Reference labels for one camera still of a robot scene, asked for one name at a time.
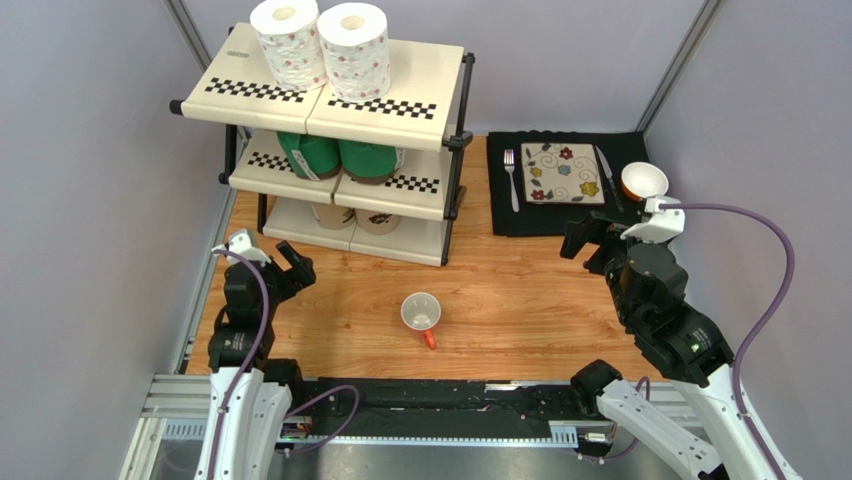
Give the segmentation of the brown roll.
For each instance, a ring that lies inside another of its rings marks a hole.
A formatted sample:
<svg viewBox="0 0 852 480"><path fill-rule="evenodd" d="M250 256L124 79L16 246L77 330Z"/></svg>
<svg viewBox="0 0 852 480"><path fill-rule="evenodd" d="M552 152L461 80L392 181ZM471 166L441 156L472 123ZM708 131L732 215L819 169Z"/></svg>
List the brown roll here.
<svg viewBox="0 0 852 480"><path fill-rule="evenodd" d="M311 210L317 224L328 230L348 228L356 220L355 210L336 204L311 203Z"/></svg>
<svg viewBox="0 0 852 480"><path fill-rule="evenodd" d="M356 209L355 215L358 227L366 233L376 236L393 232L401 223L401 217L395 214Z"/></svg>

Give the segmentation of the brown roll front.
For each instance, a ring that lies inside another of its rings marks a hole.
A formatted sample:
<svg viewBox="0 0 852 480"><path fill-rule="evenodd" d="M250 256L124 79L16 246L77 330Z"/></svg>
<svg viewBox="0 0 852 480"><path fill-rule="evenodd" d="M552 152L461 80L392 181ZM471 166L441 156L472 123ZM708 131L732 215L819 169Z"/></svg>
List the brown roll front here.
<svg viewBox="0 0 852 480"><path fill-rule="evenodd" d="M355 215L358 227L366 233L376 236L393 232L401 223L401 217L395 214L356 209Z"/></svg>

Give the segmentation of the green roll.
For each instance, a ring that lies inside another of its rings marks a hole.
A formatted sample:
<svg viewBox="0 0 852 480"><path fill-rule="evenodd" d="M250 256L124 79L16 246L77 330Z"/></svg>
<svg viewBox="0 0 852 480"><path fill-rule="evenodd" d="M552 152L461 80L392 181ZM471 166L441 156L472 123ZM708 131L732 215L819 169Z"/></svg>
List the green roll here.
<svg viewBox="0 0 852 480"><path fill-rule="evenodd" d="M377 185L391 178L405 163L402 147L339 140L343 171L356 182Z"/></svg>
<svg viewBox="0 0 852 480"><path fill-rule="evenodd" d="M282 131L276 137L299 178L321 181L340 172L342 162L336 139Z"/></svg>

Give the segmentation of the green roll front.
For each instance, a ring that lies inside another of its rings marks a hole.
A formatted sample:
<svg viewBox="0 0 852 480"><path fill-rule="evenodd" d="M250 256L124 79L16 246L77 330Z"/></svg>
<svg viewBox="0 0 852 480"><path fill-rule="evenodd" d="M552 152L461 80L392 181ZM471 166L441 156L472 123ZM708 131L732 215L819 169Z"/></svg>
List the green roll front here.
<svg viewBox="0 0 852 480"><path fill-rule="evenodd" d="M391 178L405 163L402 147L339 140L343 171L356 182L377 185Z"/></svg>

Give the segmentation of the floral white paper towel roll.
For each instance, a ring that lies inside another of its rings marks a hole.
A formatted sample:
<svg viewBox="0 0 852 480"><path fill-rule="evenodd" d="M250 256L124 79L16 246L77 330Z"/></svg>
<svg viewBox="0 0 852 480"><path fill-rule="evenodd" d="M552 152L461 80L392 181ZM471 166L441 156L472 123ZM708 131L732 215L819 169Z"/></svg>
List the floral white paper towel roll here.
<svg viewBox="0 0 852 480"><path fill-rule="evenodd" d="M336 5L320 14L317 27L332 95L362 103L391 87L387 17L363 2Z"/></svg>

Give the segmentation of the plain white paper towel roll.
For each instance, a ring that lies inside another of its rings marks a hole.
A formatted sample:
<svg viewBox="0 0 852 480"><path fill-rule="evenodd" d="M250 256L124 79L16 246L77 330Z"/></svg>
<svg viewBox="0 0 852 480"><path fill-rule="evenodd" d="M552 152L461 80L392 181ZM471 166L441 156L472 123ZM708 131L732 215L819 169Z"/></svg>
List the plain white paper towel roll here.
<svg viewBox="0 0 852 480"><path fill-rule="evenodd" d="M263 1L250 14L272 77L283 90L306 92L327 82L318 17L312 0Z"/></svg>

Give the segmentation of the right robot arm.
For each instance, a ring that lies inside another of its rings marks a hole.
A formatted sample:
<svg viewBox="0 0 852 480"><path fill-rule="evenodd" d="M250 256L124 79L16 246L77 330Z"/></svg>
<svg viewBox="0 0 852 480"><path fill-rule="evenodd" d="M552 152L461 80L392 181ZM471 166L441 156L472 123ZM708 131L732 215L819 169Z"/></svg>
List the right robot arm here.
<svg viewBox="0 0 852 480"><path fill-rule="evenodd" d="M585 268L604 278L619 323L642 356L686 400L706 434L692 434L596 360L571 379L573 401L629 431L683 479L796 479L798 473L751 411L739 362L716 323L688 304L688 274L669 249L685 228L681 205L651 207L631 227L600 212L568 224L560 251L597 251Z"/></svg>

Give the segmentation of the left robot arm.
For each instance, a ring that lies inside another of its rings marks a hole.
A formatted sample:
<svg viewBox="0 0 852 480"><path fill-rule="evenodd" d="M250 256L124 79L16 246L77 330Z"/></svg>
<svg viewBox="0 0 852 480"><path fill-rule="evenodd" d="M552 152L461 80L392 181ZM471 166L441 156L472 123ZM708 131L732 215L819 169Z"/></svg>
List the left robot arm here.
<svg viewBox="0 0 852 480"><path fill-rule="evenodd" d="M229 263L226 303L217 314L208 344L209 413L197 479L265 479L285 414L301 394L294 360L273 360L272 321L277 307L313 285L310 258L288 242L276 246L283 269L242 229L213 248Z"/></svg>

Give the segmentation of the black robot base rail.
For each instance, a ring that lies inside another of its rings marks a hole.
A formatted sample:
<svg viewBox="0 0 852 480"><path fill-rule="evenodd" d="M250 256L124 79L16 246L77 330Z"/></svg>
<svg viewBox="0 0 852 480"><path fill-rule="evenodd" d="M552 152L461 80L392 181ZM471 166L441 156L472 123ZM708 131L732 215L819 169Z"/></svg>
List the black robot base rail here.
<svg viewBox="0 0 852 480"><path fill-rule="evenodd" d="M544 439L554 426L611 433L615 425L574 404L567 383L319 377L298 389L297 405L330 398L281 427L284 438Z"/></svg>

